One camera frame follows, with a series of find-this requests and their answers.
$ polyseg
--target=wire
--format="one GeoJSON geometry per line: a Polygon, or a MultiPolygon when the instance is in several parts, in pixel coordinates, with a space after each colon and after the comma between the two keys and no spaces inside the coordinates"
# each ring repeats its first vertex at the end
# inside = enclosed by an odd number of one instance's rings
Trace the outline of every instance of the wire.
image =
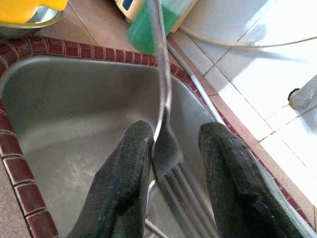
{"type": "Polygon", "coordinates": [[[185,32],[186,34],[192,36],[193,38],[204,41],[207,43],[210,43],[212,45],[216,46],[221,46],[221,47],[228,47],[228,48],[266,48],[266,47],[275,47],[275,46],[286,46],[286,45],[291,45],[291,44],[296,44],[304,41],[310,41],[313,39],[317,39],[317,36],[310,37],[310,38],[305,38],[302,40],[298,41],[292,41],[292,42],[286,42],[286,43],[278,43],[278,44],[265,44],[261,42],[236,42],[236,41],[226,41],[222,39],[217,39],[213,37],[207,37],[207,36],[202,36],[191,29],[185,27],[184,25],[180,26],[180,29],[185,32]]]}

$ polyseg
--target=green bottle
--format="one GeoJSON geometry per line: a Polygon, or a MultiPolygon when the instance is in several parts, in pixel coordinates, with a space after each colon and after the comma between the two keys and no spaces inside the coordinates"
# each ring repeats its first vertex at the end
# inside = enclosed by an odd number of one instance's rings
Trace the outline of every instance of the green bottle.
{"type": "MultiPolygon", "coordinates": [[[[161,2],[164,28],[167,35],[184,13],[191,0],[161,0],[161,2]]],[[[155,52],[147,0],[131,24],[127,37],[130,44],[138,51],[147,55],[152,55],[155,52]]]]}

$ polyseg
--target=sink basin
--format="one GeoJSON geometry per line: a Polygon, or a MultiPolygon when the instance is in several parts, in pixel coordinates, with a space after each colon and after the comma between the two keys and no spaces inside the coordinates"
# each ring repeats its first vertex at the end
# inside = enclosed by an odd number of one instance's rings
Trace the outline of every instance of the sink basin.
{"type": "MultiPolygon", "coordinates": [[[[198,130],[213,118],[174,76],[172,84],[171,126],[203,199],[209,201],[198,130]]],[[[142,119],[154,130],[159,84],[155,67],[42,56],[12,66],[3,77],[1,97],[62,238],[125,128],[142,119]]],[[[149,220],[170,238],[184,237],[159,192],[149,220]]]]}

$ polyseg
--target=yellow container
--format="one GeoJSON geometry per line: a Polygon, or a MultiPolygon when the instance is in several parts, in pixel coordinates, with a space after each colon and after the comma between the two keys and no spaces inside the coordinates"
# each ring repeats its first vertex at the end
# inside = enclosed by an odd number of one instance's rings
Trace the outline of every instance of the yellow container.
{"type": "Polygon", "coordinates": [[[39,6],[63,11],[67,0],[0,0],[0,22],[25,23],[39,6]]]}

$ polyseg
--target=metal fork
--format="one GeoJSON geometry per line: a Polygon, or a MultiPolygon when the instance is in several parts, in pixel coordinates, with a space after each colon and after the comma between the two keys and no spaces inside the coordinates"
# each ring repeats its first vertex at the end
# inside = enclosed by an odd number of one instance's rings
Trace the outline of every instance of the metal fork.
{"type": "Polygon", "coordinates": [[[207,205],[187,168],[178,140],[170,127],[171,76],[160,0],[148,0],[158,59],[159,118],[154,133],[152,165],[158,186],[181,229],[191,238],[218,238],[207,205]]]}

